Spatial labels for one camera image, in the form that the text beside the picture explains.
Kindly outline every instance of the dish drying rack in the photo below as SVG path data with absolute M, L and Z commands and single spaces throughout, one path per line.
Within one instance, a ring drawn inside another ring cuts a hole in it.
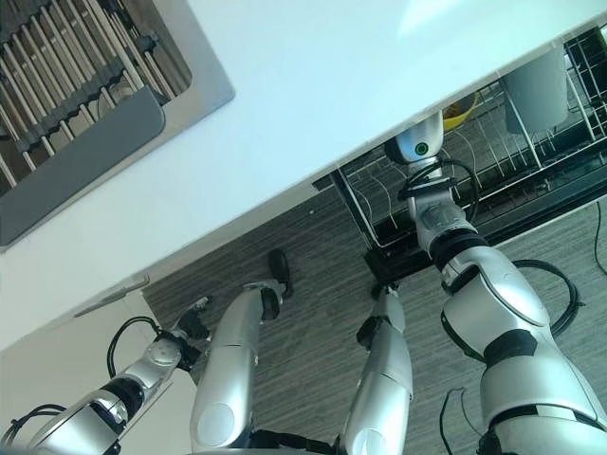
M 440 155 L 467 163 L 476 173 L 480 206 L 474 225 L 491 245 L 539 226 L 607 192 L 607 45 L 605 27 L 565 43 L 568 116 L 538 134 L 506 130 L 512 98 L 499 81 L 477 91 L 477 104 L 461 126 L 444 134 Z M 352 213 L 367 245 L 365 261 L 382 284 L 431 265 L 417 245 L 406 201 L 397 197 L 406 180 L 384 153 L 385 144 L 341 166 L 330 179 Z M 455 201 L 466 207 L 469 177 L 457 180 Z
M 0 0 L 0 246 L 232 97 L 187 2 Z

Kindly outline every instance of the white countertop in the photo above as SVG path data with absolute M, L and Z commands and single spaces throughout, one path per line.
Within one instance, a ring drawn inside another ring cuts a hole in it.
M 607 11 L 604 0 L 189 3 L 236 97 L 0 256 L 0 350 L 298 204 L 336 163 Z

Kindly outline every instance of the gray tiled floor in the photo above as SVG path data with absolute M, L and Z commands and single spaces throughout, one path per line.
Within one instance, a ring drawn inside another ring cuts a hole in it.
M 502 250 L 512 259 L 553 262 L 578 285 L 587 306 L 558 342 L 607 404 L 607 277 L 600 275 L 592 257 L 596 221 L 592 206 Z M 265 255 L 276 246 L 290 261 L 295 295 L 277 320 L 262 327 L 255 421 L 259 427 L 332 442 L 364 362 L 354 334 L 372 307 L 369 289 L 374 282 L 361 258 L 364 243 L 332 190 L 148 287 L 145 298 L 168 325 L 196 297 L 214 295 L 206 316 L 213 328 L 242 283 L 267 275 Z M 607 251 L 602 251 L 607 262 Z M 560 282 L 541 272 L 527 276 L 551 311 L 564 307 L 566 290 Z M 438 414 L 445 392 L 466 386 L 470 418 L 481 428 L 478 386 L 484 368 L 464 357 L 444 334 L 439 314 L 445 296 L 435 270 L 407 278 L 401 289 L 415 386 L 405 453 L 444 453 Z M 201 360 L 193 371 L 195 379 L 203 368 Z M 453 453 L 474 453 L 477 437 L 467 427 L 457 400 L 447 409 L 446 432 Z

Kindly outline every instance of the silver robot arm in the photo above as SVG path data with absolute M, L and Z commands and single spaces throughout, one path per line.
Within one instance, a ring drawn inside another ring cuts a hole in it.
M 442 136 L 433 125 L 430 118 L 416 131 Z M 417 136 L 403 136 L 397 143 L 409 169 L 436 162 L 440 142 L 428 140 L 433 148 L 420 149 Z M 487 365 L 481 398 L 488 430 L 479 453 L 607 453 L 607 415 L 557 347 L 543 303 L 516 266 L 466 220 L 444 183 L 440 171 L 430 174 L 407 189 L 408 203 L 419 245 L 450 294 L 443 326 L 465 354 Z
M 204 300 L 195 303 L 140 359 L 50 420 L 28 448 L 57 455 L 117 455 L 119 436 L 138 410 L 156 396 L 175 368 L 189 370 L 198 358 L 188 339 L 208 336 L 198 320 L 203 306 Z

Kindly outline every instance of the black cable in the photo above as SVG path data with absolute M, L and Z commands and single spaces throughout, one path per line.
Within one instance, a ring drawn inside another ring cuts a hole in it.
M 0 439 L 0 447 L 10 447 L 12 446 L 12 442 L 19 430 L 25 425 L 29 419 L 32 417 L 40 417 L 40 416 L 55 416 L 60 414 L 65 410 L 65 407 L 60 405 L 46 404 L 42 406 L 38 406 L 28 412 L 26 415 L 19 419 L 13 419 L 10 421 L 10 427 Z
M 458 159 L 438 157 L 436 162 L 434 162 L 433 164 L 414 173 L 407 180 L 404 190 L 407 190 L 408 188 L 410 188 L 411 185 L 413 183 L 417 182 L 418 180 L 421 180 L 421 179 L 427 177 L 434 171 L 442 169 L 445 166 L 457 166 L 458 168 L 461 168 L 464 171 L 466 171 L 466 173 L 468 174 L 469 179 L 470 179 L 470 186 L 472 188 L 472 200 L 470 201 L 468 219 L 469 219 L 469 221 L 474 221 L 474 219 L 476 218 L 476 213 L 478 212 L 478 206 L 479 206 L 479 203 L 481 200 L 480 189 L 478 186 L 478 180 L 476 177 L 476 173 L 470 168 L 470 166 L 468 166 L 463 161 L 460 161 Z
M 600 234 L 600 225 L 601 225 L 601 213 L 600 213 L 600 203 L 599 202 L 597 202 L 597 211 L 598 211 L 598 222 L 597 222 L 597 233 L 595 234 L 595 262 L 597 263 L 598 268 L 603 273 L 603 275 L 607 276 L 607 270 L 605 269 L 603 264 L 600 263 L 600 260 L 598 259 L 598 235 Z
M 445 449 L 447 450 L 447 453 L 449 455 L 452 455 L 451 452 L 451 447 L 449 446 L 449 442 L 447 441 L 447 437 L 445 436 L 445 428 L 444 428 L 444 422 L 443 419 L 445 417 L 445 410 L 447 409 L 447 403 L 449 403 L 449 398 L 451 397 L 451 394 L 454 393 L 455 391 L 459 391 L 459 403 L 460 406 L 462 408 L 462 413 L 464 414 L 464 418 L 466 419 L 466 422 L 468 423 L 469 427 L 472 428 L 472 431 L 474 431 L 476 434 L 478 434 L 479 436 L 483 436 L 483 434 L 474 427 L 474 425 L 472 424 L 472 422 L 470 421 L 470 419 L 468 418 L 468 413 L 466 412 L 466 408 L 464 407 L 464 393 L 466 393 L 466 388 L 465 387 L 457 387 L 454 389 L 449 389 L 449 391 L 447 392 L 447 395 L 445 395 L 445 400 L 443 401 L 443 407 L 440 410 L 440 417 L 438 420 L 438 429 L 440 431 L 440 437 L 443 440 L 443 444 L 445 445 Z
M 479 436 L 483 436 L 483 433 L 481 433 L 478 429 L 476 429 L 476 427 L 472 424 L 472 422 L 468 418 L 468 413 L 466 412 L 466 407 L 464 406 L 464 393 L 466 393 L 466 388 L 462 387 L 461 389 L 462 389 L 462 392 L 459 394 L 459 404 L 462 408 L 462 414 L 464 414 L 464 418 L 466 419 L 468 426 L 470 428 L 472 428 L 472 431 L 474 431 Z
M 453 455 L 453 452 L 451 452 L 451 447 L 449 446 L 449 442 L 447 441 L 447 438 L 445 437 L 445 428 L 444 428 L 443 418 L 445 417 L 445 409 L 447 408 L 447 403 L 449 403 L 449 397 L 455 391 L 461 391 L 462 389 L 464 389 L 464 388 L 458 387 L 456 389 L 449 389 L 449 391 L 445 395 L 445 399 L 443 400 L 443 407 L 441 408 L 440 416 L 438 417 L 438 430 L 440 431 L 440 438 L 443 440 L 443 444 L 445 445 L 445 449 L 447 450 L 447 453 L 449 455 Z
M 573 319 L 575 319 L 578 315 L 579 308 L 584 306 L 584 303 L 579 300 L 579 291 L 577 287 L 557 267 L 551 263 L 547 263 L 546 261 L 540 261 L 537 259 L 521 259 L 519 261 L 514 261 L 513 264 L 518 268 L 537 268 L 548 273 L 552 273 L 565 282 L 567 289 L 569 289 L 569 303 L 557 321 L 550 326 L 550 332 L 552 333 L 553 337 L 563 333 L 569 327 L 569 325 L 571 325 Z
M 116 376 L 116 366 L 114 365 L 114 352 L 116 351 L 116 346 L 118 345 L 118 340 L 122 333 L 132 324 L 136 322 L 147 322 L 150 324 L 154 332 L 158 335 L 161 332 L 160 327 L 154 322 L 152 318 L 148 318 L 147 316 L 135 316 L 134 318 L 128 319 L 124 322 L 116 334 L 112 337 L 109 346 L 107 347 L 107 355 L 105 356 L 105 364 L 107 365 L 107 372 L 110 377 Z

